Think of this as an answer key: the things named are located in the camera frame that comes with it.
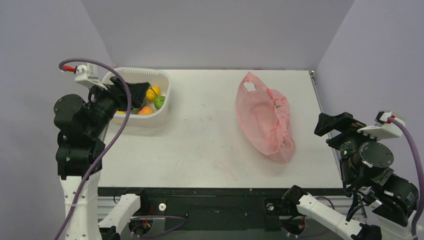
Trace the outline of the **fake yellow pear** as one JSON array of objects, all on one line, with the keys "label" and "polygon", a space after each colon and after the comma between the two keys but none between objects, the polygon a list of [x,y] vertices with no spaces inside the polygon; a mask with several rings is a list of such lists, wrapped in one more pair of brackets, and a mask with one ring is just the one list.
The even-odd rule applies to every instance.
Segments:
[{"label": "fake yellow pear", "polygon": [[154,102],[157,96],[158,95],[154,90],[148,89],[147,92],[146,92],[146,95],[145,95],[145,99],[148,102]]}]

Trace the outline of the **pink plastic bag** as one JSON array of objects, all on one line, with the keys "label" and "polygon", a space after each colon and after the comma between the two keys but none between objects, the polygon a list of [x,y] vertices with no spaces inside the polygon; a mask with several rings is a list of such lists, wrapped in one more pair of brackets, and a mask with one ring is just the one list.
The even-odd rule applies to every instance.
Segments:
[{"label": "pink plastic bag", "polygon": [[293,158],[296,144],[286,96],[249,72],[238,86],[235,113],[244,136],[261,154],[278,164]]}]

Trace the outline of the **fake green lime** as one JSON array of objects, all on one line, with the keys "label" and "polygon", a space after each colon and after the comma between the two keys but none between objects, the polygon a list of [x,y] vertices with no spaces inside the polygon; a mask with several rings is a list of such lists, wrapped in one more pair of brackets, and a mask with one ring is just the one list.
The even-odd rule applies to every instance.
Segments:
[{"label": "fake green lime", "polygon": [[165,96],[157,96],[154,101],[153,101],[153,105],[156,108],[156,110],[160,110],[162,108],[162,106],[164,105],[164,102],[166,100]]}]

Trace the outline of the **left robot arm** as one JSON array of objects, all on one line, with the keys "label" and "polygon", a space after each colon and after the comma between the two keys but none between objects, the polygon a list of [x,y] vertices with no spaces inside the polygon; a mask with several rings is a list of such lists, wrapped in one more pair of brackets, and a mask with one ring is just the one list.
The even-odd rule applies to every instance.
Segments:
[{"label": "left robot arm", "polygon": [[111,77],[105,87],[93,86],[88,99],[67,94],[54,105],[54,125],[58,128],[57,173],[63,189],[66,218],[55,238],[68,240],[117,240],[117,225],[99,227],[95,211],[102,158],[110,149],[101,136],[117,111],[142,107],[150,88],[148,82],[123,84]]}]

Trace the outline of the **fake orange peach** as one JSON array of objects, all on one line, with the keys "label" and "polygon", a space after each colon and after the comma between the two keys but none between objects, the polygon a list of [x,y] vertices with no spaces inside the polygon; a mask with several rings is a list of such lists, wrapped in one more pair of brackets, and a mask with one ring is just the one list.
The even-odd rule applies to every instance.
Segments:
[{"label": "fake orange peach", "polygon": [[154,114],[155,110],[150,106],[144,106],[138,111],[138,115],[151,115]]}]

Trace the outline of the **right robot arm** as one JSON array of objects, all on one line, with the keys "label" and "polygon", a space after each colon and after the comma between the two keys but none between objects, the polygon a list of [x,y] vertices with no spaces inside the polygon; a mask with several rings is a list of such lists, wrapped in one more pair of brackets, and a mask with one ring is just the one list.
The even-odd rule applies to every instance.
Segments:
[{"label": "right robot arm", "polygon": [[[347,112],[321,113],[315,135],[331,131],[338,134],[326,143],[340,154],[343,191],[352,198],[347,214],[297,185],[283,195],[283,209],[294,217],[309,217],[345,240],[416,240],[424,211],[424,170],[405,122],[384,110],[377,114],[374,125],[366,125]],[[395,174],[394,154],[382,144],[382,140],[399,137],[405,137],[411,149],[418,185]]]}]

